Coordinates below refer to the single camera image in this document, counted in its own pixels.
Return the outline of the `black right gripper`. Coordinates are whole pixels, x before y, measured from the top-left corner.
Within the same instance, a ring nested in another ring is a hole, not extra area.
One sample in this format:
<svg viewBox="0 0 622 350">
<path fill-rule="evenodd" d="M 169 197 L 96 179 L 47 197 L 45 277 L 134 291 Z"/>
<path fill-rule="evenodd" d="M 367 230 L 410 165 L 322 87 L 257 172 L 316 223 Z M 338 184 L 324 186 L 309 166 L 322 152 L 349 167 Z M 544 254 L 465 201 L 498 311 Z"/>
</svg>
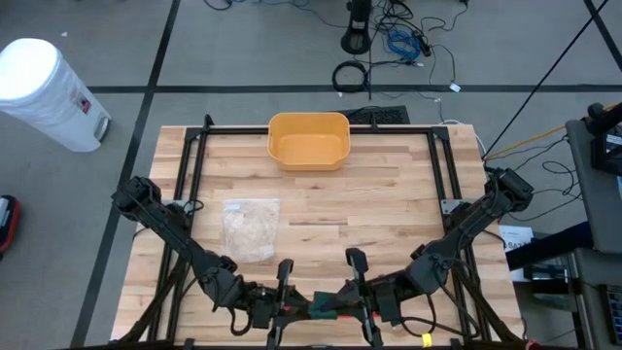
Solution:
<svg viewBox="0 0 622 350">
<path fill-rule="evenodd" d="M 362 318 L 365 340 L 372 348 L 382 348 L 383 340 L 374 316 L 396 326 L 401 322 L 401 304 L 413 298 L 413 289 L 403 270 L 367 281 L 368 263 L 365 252 L 358 248 L 345 251 L 347 263 L 354 273 L 354 286 L 343 286 L 336 294 L 340 303 L 326 303 L 323 312 L 330 318 Z"/>
</svg>

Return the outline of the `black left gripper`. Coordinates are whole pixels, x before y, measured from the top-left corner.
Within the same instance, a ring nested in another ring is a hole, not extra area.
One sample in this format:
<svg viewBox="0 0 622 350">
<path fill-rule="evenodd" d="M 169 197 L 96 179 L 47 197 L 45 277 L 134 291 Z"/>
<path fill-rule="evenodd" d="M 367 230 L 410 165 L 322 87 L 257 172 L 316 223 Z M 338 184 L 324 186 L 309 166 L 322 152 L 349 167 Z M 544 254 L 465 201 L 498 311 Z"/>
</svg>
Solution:
<svg viewBox="0 0 622 350">
<path fill-rule="evenodd" d="M 248 289 L 244 299 L 251 328 L 269 330 L 266 338 L 266 350 L 278 350 L 280 348 L 284 329 L 288 324 L 295 320 L 308 321 L 313 319 L 308 308 L 296 310 L 294 307 L 294 305 L 296 307 L 311 307 L 314 304 L 313 299 L 295 293 L 294 305 L 287 302 L 287 298 L 293 291 L 293 287 L 288 284 L 293 267 L 293 260 L 281 261 L 276 275 L 277 288 L 266 289 L 263 286 L 256 285 L 253 289 Z"/>
</svg>

